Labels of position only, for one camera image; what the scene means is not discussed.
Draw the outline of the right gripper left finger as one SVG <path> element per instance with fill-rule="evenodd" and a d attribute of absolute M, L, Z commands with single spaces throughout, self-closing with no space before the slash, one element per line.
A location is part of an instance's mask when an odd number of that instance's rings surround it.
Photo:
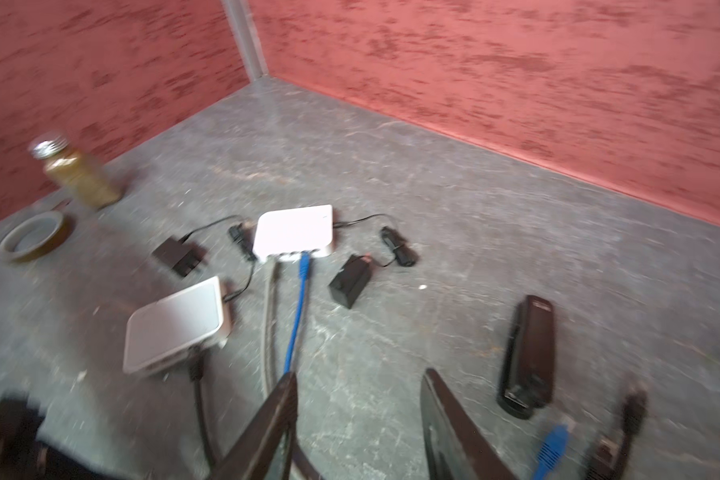
<path fill-rule="evenodd" d="M 209 479 L 289 479 L 298 418 L 298 383 L 284 374 Z"/>

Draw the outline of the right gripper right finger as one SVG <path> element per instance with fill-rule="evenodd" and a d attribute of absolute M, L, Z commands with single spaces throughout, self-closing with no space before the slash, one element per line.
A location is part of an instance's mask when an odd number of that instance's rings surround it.
<path fill-rule="evenodd" d="M 433 368 L 428 368 L 423 375 L 420 407 L 431 479 L 515 477 Z"/>

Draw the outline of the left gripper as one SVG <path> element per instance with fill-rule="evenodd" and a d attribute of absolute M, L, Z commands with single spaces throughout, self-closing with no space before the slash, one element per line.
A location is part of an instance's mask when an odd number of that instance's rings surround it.
<path fill-rule="evenodd" d="M 0 398 L 0 479 L 111 479 L 38 438 L 45 420 L 29 398 Z"/>

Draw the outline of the white switch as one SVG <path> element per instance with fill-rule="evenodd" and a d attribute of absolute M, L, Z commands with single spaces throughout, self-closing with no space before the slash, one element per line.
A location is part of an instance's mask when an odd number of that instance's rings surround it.
<path fill-rule="evenodd" d="M 257 221 L 253 253 L 262 263 L 295 262 L 303 253 L 327 257 L 334 251 L 333 224 L 330 204 L 266 212 Z"/>
<path fill-rule="evenodd" d="M 122 370 L 149 376 L 186 360 L 193 348 L 226 343 L 231 332 L 218 276 L 136 310 L 126 324 Z"/>

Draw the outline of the black power adapter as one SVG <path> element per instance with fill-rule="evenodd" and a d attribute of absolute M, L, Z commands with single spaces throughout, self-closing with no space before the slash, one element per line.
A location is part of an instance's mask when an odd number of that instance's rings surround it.
<path fill-rule="evenodd" d="M 180 238 L 173 236 L 168 237 L 152 252 L 152 256 L 160 263 L 167 266 L 174 273 L 184 278 L 203 260 L 203 255 L 197 249 L 191 247 L 188 240 L 194 234 L 228 221 L 235 221 L 235 224 L 227 229 L 227 234 L 231 242 L 239 248 L 244 259 L 251 265 L 245 285 L 238 290 L 225 294 L 222 297 L 222 302 L 224 304 L 236 300 L 248 290 L 254 275 L 255 264 L 258 262 L 258 259 L 253 252 L 253 244 L 250 239 L 249 229 L 246 227 L 245 217 L 241 215 L 229 215 L 214 220 L 208 224 L 196 227 Z"/>
<path fill-rule="evenodd" d="M 418 261 L 418 255 L 410 247 L 408 240 L 399 232 L 396 219 L 387 213 L 374 213 L 354 220 L 337 220 L 333 222 L 333 228 L 349 228 L 376 218 L 384 218 L 388 221 L 388 225 L 380 229 L 379 236 L 393 258 L 386 263 L 381 263 L 370 254 L 349 256 L 328 285 L 331 298 L 339 306 L 348 310 L 352 309 L 368 285 L 374 268 L 384 269 L 392 265 L 410 268 Z"/>

